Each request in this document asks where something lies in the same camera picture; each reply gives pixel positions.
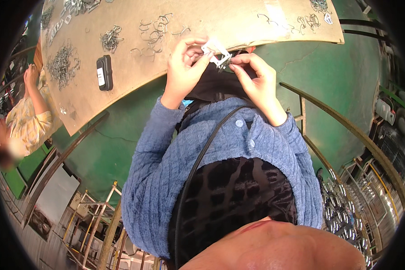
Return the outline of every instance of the sweater button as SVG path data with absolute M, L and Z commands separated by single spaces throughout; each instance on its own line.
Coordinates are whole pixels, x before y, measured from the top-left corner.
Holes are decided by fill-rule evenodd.
M 235 122 L 235 125 L 238 126 L 238 127 L 243 127 L 243 121 L 242 120 L 237 120 Z

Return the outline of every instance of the wooden table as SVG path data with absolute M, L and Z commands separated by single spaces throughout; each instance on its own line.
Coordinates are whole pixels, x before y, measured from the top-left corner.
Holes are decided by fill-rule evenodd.
M 45 2 L 44 10 L 55 4 L 50 21 L 50 29 L 59 22 L 63 2 Z M 166 73 L 167 59 L 180 35 L 172 35 L 182 30 L 182 25 L 189 27 L 184 35 L 200 33 L 211 38 L 216 37 L 227 50 L 244 48 L 280 41 L 326 41 L 344 43 L 342 29 L 330 0 L 327 1 L 328 11 L 333 24 L 324 21 L 324 13 L 315 12 L 309 0 L 205 0 L 205 1 L 127 1 L 115 0 L 112 3 L 102 1 L 91 13 L 72 15 L 69 24 L 63 24 L 57 32 L 51 46 L 50 31 L 42 30 L 41 45 L 43 63 L 48 57 L 54 57 L 62 45 L 68 42 L 77 48 L 77 56 L 81 60 L 81 68 L 76 71 L 74 81 L 59 91 L 57 81 L 51 82 L 47 71 L 47 80 L 57 110 L 63 107 L 67 113 L 60 114 L 70 135 L 75 134 L 93 117 L 105 110 L 115 101 L 126 96 L 143 84 Z M 155 21 L 159 15 L 173 13 L 168 16 L 168 32 L 162 40 L 163 51 L 156 54 L 154 62 L 150 57 L 139 56 L 137 51 L 130 53 L 132 48 L 148 47 L 140 36 L 140 20 Z M 320 26 L 311 30 L 301 29 L 298 17 L 309 17 L 315 14 Z M 122 27 L 115 53 L 104 52 L 99 37 L 113 29 L 114 24 Z M 96 60 L 105 54 L 111 55 L 114 88 L 111 91 L 100 91 L 97 85 Z

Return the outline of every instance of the wrist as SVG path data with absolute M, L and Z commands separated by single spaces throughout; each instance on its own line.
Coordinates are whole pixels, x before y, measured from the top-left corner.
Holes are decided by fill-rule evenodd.
M 178 99 L 175 99 L 175 98 L 171 98 L 167 94 L 164 94 L 161 97 L 161 104 L 165 108 L 168 108 L 170 110 L 177 110 L 178 107 L 180 106 L 181 101 L 182 101 L 182 99 L 178 100 Z
M 282 108 L 278 99 L 274 99 L 270 106 L 261 111 L 263 111 L 264 115 L 268 118 L 273 127 L 282 125 L 287 119 L 287 114 Z

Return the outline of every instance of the cracked floor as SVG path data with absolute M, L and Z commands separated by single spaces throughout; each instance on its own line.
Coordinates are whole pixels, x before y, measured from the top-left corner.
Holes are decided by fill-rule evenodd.
M 333 4 L 340 19 L 366 19 L 354 0 L 333 0 Z M 367 30 L 358 26 L 345 28 Z M 368 133 L 380 74 L 378 41 L 352 34 L 344 37 L 344 45 L 290 41 L 260 46 L 255 53 L 277 71 L 278 83 L 291 84 L 313 95 Z M 158 78 L 111 105 L 107 121 L 70 154 L 66 164 L 81 177 L 82 191 L 87 188 L 103 200 L 115 180 L 123 186 L 136 141 L 157 97 L 162 95 L 165 82 L 165 76 Z M 298 95 L 279 84 L 276 95 L 285 110 L 290 108 L 293 115 L 300 113 Z M 335 169 L 362 153 L 363 145 L 358 139 L 327 113 L 309 102 L 306 113 L 308 137 Z M 61 127 L 53 140 L 63 151 L 78 135 L 69 137 Z M 322 164 L 310 153 L 316 171 Z

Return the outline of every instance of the hand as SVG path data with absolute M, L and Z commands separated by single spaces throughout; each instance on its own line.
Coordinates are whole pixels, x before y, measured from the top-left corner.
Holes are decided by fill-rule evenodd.
M 174 48 L 167 65 L 167 85 L 161 103 L 168 109 L 177 109 L 201 78 L 214 52 L 204 54 L 201 45 L 207 37 L 186 37 Z M 201 57 L 192 67 L 192 63 Z
M 39 72 L 38 68 L 34 64 L 30 64 L 24 73 L 24 83 L 27 86 L 36 87 L 36 81 L 38 80 Z
M 256 54 L 239 54 L 231 58 L 229 67 L 238 77 L 250 100 L 277 127 L 286 121 L 286 112 L 276 98 L 276 70 Z M 257 78 L 251 79 L 243 67 L 250 64 Z

